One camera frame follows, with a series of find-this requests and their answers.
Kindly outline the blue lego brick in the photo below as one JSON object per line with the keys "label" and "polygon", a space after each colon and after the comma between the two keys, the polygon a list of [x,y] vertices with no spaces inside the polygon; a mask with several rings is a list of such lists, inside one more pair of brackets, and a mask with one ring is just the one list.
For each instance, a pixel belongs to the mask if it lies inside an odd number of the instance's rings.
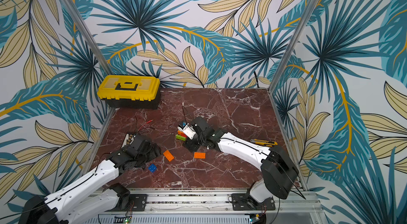
{"label": "blue lego brick", "polygon": [[151,164],[148,169],[149,169],[150,172],[154,173],[154,172],[156,172],[157,167],[156,167],[156,165]]}

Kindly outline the orange lego brick front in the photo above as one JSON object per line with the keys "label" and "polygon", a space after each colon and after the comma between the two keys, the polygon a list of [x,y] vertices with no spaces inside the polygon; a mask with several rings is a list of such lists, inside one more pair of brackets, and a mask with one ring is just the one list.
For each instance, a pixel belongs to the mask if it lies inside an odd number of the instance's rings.
{"label": "orange lego brick front", "polygon": [[194,153],[194,159],[205,159],[205,158],[206,158],[206,153],[201,153],[201,152]]}

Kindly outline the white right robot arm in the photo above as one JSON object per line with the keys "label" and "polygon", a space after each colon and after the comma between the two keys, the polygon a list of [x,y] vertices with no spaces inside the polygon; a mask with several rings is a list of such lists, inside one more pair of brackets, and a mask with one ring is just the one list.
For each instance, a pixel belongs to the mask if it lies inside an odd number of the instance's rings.
{"label": "white right robot arm", "polygon": [[178,130],[186,136],[184,147],[191,152],[199,147],[214,149],[260,170],[262,178],[251,185],[245,196],[250,203],[260,204],[272,196],[282,200],[288,198],[299,171],[282,147],[257,145],[224,129],[215,130],[202,117],[196,117],[189,123],[182,121]]}

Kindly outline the orange lego brick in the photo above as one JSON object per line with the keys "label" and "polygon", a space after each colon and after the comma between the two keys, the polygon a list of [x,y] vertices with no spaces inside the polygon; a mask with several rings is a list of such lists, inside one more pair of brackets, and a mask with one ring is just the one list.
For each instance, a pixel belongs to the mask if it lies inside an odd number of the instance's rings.
{"label": "orange lego brick", "polygon": [[165,157],[169,162],[171,162],[171,161],[174,160],[174,156],[170,153],[169,150],[166,150],[166,151],[163,153],[163,155],[164,155],[164,157]]}
{"label": "orange lego brick", "polygon": [[194,153],[194,159],[205,159],[205,158],[206,158],[206,153],[201,153],[201,152]]}

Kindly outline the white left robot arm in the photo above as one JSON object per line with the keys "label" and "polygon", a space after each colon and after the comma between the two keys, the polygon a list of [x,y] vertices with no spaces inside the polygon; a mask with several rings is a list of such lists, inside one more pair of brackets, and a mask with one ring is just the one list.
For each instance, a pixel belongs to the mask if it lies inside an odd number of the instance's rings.
{"label": "white left robot arm", "polygon": [[70,185],[44,198],[33,196],[22,210],[21,224],[81,224],[111,209],[128,210],[132,206],[130,192],[116,183],[101,194],[91,194],[110,181],[134,168],[160,157],[160,147],[143,135],[131,144],[110,153],[106,159]]}

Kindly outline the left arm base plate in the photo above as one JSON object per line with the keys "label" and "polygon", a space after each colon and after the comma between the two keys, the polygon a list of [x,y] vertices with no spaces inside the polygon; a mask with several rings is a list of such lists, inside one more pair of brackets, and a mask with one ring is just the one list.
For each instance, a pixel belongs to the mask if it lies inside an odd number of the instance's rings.
{"label": "left arm base plate", "polygon": [[147,203],[147,194],[129,194],[121,196],[117,205],[107,212],[113,211],[134,211],[134,212],[144,212]]}

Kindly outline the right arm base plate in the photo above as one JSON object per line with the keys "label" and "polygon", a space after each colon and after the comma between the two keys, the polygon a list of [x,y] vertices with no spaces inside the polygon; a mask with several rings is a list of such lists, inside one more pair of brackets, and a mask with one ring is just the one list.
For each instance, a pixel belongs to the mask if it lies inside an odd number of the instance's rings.
{"label": "right arm base plate", "polygon": [[232,204],[234,211],[268,211],[276,209],[273,197],[258,203],[246,193],[233,193],[228,200]]}

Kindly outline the long green lego brick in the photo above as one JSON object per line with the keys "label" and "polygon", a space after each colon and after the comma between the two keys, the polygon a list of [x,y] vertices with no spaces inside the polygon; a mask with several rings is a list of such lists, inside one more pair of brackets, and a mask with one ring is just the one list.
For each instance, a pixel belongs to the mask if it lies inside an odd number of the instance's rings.
{"label": "long green lego brick", "polygon": [[176,135],[176,139],[181,140],[181,141],[186,141],[186,137],[184,137],[182,135]]}

